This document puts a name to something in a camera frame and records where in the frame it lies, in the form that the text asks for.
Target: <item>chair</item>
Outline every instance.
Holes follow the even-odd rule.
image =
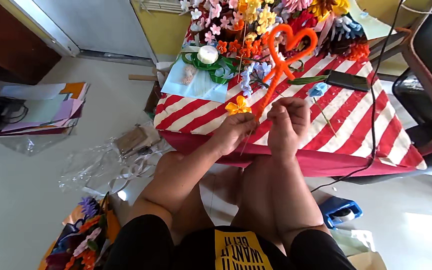
[[[424,157],[428,169],[388,175],[356,176],[343,181],[370,184],[404,176],[432,172],[432,15],[422,15],[411,27],[402,53],[409,65],[393,85],[393,93],[417,126],[406,130],[411,141]]]

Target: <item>person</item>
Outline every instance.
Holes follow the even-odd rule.
[[[187,156],[173,151],[161,157],[104,269],[354,270],[325,226],[296,158],[310,125],[307,103],[281,98],[267,116],[271,155],[244,169],[231,226],[214,226],[198,182],[257,127],[251,113],[228,116]]]

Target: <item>smartphone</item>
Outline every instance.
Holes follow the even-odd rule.
[[[368,80],[366,80],[365,77],[339,72],[336,70],[326,70],[324,75],[329,75],[329,77],[324,82],[331,86],[342,87],[345,89],[361,92],[368,92],[370,89]]]

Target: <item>yellow wall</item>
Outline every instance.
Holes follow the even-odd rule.
[[[399,0],[357,0],[357,4],[369,15],[391,25],[393,23]],[[404,4],[410,8],[427,11],[432,6],[432,0],[406,0]],[[401,8],[396,21],[397,27],[405,26],[418,17],[418,14]]]
[[[154,54],[160,60],[160,56],[176,56],[183,44],[183,39],[191,22],[191,17],[187,13],[178,15],[164,11],[146,10],[138,11],[137,0],[131,0],[134,10],[138,15],[141,27],[153,49]]]

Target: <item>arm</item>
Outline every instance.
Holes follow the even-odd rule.
[[[221,156],[235,150],[255,127],[253,114],[238,113],[227,117],[205,144],[154,176],[136,199],[129,218],[153,214],[171,228],[172,215],[180,209],[202,176]]]
[[[302,231],[321,230],[329,234],[323,216],[304,181],[296,159],[299,142],[307,134],[310,111],[299,98],[274,102],[268,118],[273,121],[268,145],[271,149],[272,200],[279,236],[289,254],[291,243]]]

